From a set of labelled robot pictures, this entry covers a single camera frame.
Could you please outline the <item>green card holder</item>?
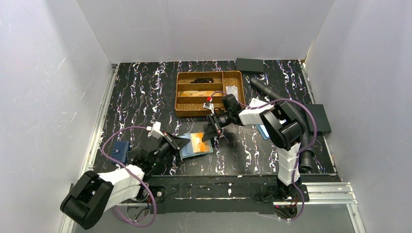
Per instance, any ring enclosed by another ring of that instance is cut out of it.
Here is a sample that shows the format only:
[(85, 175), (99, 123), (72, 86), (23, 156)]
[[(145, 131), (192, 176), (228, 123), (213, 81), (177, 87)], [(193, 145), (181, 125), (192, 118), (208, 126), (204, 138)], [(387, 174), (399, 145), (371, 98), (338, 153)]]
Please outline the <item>green card holder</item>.
[(182, 160), (210, 154), (213, 152), (213, 146), (210, 141), (202, 141), (204, 133), (186, 133), (179, 137), (189, 139), (190, 142), (180, 150)]

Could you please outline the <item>orange VIP credit card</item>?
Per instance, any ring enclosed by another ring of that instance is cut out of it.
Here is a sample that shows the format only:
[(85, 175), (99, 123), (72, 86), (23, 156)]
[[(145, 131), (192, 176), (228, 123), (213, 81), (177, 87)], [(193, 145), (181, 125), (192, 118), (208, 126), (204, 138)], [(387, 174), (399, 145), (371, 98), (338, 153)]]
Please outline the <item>orange VIP credit card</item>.
[(211, 146), (209, 143), (203, 142), (202, 137), (204, 133), (190, 133), (190, 139), (192, 142), (192, 149), (194, 153), (210, 152)]

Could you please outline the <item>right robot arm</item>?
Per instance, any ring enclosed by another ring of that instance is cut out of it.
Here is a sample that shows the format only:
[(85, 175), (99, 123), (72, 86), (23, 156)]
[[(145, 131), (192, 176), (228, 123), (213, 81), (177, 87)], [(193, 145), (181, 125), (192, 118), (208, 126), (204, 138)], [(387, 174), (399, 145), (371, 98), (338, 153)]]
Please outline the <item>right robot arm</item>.
[(298, 171), (298, 151), (301, 146), (304, 127), (301, 120), (286, 103), (269, 104), (259, 102), (252, 106), (242, 106), (233, 94), (221, 98), (225, 110), (218, 114), (208, 97), (204, 108), (211, 110), (207, 116), (208, 125), (202, 141), (208, 141), (222, 133), (223, 127), (259, 125), (266, 130), (269, 139), (277, 147), (279, 156), (278, 181), (293, 185), (300, 178)]

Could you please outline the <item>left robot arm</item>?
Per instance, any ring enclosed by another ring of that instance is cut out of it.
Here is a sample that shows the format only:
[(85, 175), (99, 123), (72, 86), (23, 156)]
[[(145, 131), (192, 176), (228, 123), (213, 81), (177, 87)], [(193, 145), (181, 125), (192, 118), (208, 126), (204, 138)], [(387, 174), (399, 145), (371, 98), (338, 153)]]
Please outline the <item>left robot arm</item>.
[(141, 188), (144, 188), (149, 200), (146, 205), (153, 213), (152, 219), (145, 225), (140, 224), (140, 219), (130, 220), (125, 216), (123, 221), (138, 228), (153, 224), (157, 216), (157, 203), (147, 180), (160, 158), (175, 155), (190, 143), (189, 138), (174, 136), (162, 131), (160, 127), (160, 122), (143, 127), (158, 140), (158, 146), (150, 152), (136, 150), (131, 163), (127, 162), (128, 154), (132, 153), (130, 142), (115, 142), (111, 155), (105, 152), (106, 145), (102, 145), (101, 153), (111, 160), (117, 169), (106, 173), (92, 170), (85, 172), (63, 199), (60, 211), (88, 230), (98, 223), (107, 210), (117, 211), (118, 204), (137, 198)]

